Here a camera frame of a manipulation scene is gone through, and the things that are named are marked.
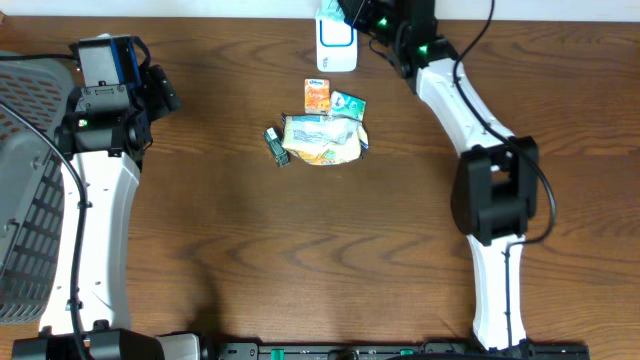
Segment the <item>yellow chips bag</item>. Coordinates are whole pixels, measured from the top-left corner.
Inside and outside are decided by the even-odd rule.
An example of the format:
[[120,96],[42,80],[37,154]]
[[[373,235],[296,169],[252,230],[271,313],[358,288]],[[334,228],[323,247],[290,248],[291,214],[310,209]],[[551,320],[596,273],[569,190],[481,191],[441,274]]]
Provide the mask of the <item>yellow chips bag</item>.
[[369,138],[361,121],[329,115],[282,114],[285,150],[314,166],[332,166],[361,158]]

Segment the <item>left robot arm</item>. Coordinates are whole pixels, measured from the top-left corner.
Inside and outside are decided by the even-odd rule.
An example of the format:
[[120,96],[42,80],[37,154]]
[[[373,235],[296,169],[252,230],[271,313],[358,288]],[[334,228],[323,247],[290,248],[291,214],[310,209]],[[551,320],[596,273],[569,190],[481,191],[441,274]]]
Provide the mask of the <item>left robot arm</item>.
[[146,45],[104,34],[1,57],[1,320],[37,321],[16,359],[209,359],[197,333],[131,330],[128,227],[152,123],[180,100]]

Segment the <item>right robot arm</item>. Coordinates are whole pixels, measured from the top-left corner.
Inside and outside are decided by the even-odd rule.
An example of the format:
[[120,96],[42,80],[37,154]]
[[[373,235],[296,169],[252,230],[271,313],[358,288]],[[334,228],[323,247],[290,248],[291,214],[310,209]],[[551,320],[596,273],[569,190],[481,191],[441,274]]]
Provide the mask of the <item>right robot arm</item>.
[[483,103],[462,56],[439,34],[432,1],[340,0],[344,21],[389,48],[388,61],[440,121],[458,155],[450,207],[474,268],[475,341],[482,351],[525,357],[520,260],[536,213],[538,149]]

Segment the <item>orange tissue pack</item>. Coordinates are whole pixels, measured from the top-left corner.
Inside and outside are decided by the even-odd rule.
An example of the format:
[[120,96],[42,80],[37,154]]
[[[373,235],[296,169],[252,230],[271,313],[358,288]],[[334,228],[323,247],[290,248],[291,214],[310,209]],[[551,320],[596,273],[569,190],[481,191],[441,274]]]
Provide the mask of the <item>orange tissue pack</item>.
[[330,81],[306,79],[304,82],[304,110],[308,114],[327,114],[330,110]]

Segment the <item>light green snack packet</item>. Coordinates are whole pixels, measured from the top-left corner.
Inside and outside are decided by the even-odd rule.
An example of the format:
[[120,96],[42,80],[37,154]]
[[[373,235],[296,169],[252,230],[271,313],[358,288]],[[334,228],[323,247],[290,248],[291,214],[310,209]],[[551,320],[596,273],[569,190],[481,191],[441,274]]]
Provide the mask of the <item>light green snack packet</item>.
[[316,12],[316,18],[343,22],[345,20],[345,13],[338,0],[322,0]]

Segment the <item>dark green small box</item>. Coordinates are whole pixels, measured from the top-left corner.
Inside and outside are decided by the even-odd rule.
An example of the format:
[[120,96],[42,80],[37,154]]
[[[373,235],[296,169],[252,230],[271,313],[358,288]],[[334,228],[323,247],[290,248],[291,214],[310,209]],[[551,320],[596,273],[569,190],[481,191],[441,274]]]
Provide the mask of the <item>dark green small box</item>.
[[279,167],[290,163],[287,150],[282,146],[281,140],[273,127],[263,132],[265,142]]

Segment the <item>teal tissue pack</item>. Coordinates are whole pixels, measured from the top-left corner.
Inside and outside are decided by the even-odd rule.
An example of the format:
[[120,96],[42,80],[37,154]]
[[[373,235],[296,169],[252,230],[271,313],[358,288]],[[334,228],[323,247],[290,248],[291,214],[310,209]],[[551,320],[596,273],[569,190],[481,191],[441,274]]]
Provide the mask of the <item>teal tissue pack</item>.
[[340,91],[333,91],[331,93],[330,115],[343,116],[357,121],[362,121],[364,119],[365,110],[365,100]]

